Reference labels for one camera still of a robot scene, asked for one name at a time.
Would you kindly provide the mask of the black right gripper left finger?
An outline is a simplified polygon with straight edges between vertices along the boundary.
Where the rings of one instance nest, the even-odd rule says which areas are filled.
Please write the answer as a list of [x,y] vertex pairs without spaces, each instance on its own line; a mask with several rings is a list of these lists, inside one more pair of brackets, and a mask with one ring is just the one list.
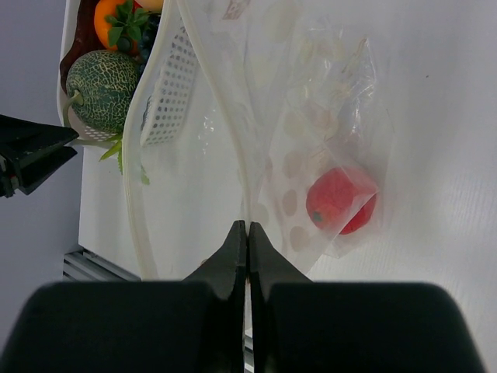
[[10,372],[241,372],[246,230],[181,281],[59,282],[25,304]]

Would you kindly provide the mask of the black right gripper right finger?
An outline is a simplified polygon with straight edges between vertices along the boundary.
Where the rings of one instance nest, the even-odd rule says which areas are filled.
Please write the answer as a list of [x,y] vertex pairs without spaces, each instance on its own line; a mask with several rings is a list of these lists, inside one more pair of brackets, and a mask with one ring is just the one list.
[[482,372],[456,302],[412,282],[314,282],[248,234],[257,372]]

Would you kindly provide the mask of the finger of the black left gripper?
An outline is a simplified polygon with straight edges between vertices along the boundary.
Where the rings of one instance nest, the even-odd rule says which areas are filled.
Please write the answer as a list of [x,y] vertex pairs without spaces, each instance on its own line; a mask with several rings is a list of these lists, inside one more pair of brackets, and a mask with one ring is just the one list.
[[78,138],[70,127],[40,124],[1,115],[1,153],[31,155],[51,153]]
[[1,154],[1,197],[13,197],[17,190],[31,194],[76,155],[73,148],[66,146],[44,155]]

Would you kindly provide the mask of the red apple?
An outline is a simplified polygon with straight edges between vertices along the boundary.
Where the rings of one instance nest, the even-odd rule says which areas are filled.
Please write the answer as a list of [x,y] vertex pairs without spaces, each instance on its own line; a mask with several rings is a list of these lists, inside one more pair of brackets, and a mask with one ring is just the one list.
[[335,167],[310,187],[306,210],[317,228],[348,235],[370,221],[378,191],[376,182],[362,169]]

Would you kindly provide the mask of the clear zip top bag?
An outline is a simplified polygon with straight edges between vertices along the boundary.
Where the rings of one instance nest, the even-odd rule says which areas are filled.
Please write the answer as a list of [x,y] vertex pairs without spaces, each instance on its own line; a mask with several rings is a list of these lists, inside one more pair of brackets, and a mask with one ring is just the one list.
[[[187,277],[234,221],[259,223],[303,272],[377,235],[388,216],[393,128],[372,9],[353,1],[175,2],[198,61],[186,121],[158,145],[141,145],[137,124],[123,135],[141,278]],[[348,235],[317,228],[306,210],[310,187],[335,167],[362,169],[379,187],[370,221]]]

